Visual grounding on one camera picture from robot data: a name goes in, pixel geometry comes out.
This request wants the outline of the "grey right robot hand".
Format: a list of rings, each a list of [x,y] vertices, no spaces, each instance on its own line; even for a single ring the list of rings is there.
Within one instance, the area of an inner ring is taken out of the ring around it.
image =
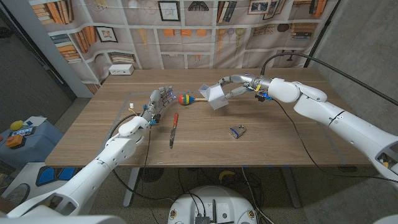
[[[234,96],[239,96],[245,94],[247,91],[265,91],[268,90],[271,79],[255,77],[251,74],[244,74],[244,75],[231,75],[228,77],[221,78],[217,84],[221,87],[230,84],[241,84],[240,87],[237,87],[231,90],[228,94],[225,95],[225,99],[232,98]]]

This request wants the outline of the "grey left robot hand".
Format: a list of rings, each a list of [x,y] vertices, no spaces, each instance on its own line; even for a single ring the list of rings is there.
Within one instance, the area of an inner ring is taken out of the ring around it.
[[[175,98],[176,96],[173,93],[172,86],[163,86],[154,90],[142,117],[147,121],[152,121],[158,114],[161,114]]]

